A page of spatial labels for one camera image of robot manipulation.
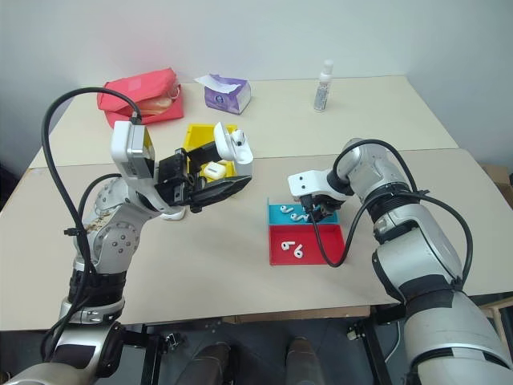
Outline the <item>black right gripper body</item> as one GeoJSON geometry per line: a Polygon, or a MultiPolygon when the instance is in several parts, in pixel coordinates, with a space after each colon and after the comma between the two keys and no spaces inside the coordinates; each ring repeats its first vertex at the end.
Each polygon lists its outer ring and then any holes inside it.
{"type": "Polygon", "coordinates": [[[300,202],[305,212],[310,216],[310,212],[318,207],[321,209],[332,209],[337,211],[341,208],[343,201],[338,201],[327,195],[313,195],[308,194],[300,197],[300,202]]]}

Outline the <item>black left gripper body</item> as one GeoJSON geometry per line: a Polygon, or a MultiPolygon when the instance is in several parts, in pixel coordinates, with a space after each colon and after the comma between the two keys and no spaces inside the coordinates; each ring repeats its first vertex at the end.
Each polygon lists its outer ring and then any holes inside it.
{"type": "Polygon", "coordinates": [[[191,193],[204,187],[207,180],[200,175],[202,164],[193,164],[184,148],[159,162],[156,191],[170,207],[185,207],[191,193]]]}

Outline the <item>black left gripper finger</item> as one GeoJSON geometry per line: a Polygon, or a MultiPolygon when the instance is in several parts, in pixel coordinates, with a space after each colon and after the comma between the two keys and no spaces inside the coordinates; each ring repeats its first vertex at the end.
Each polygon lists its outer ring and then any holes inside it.
{"type": "Polygon", "coordinates": [[[224,201],[238,193],[251,180],[251,176],[230,176],[208,182],[198,191],[191,193],[188,200],[189,209],[192,213],[200,213],[203,207],[224,201]]]}
{"type": "Polygon", "coordinates": [[[193,164],[207,164],[220,160],[220,154],[217,151],[215,142],[208,142],[197,148],[193,148],[191,151],[187,151],[187,156],[193,164]]]}

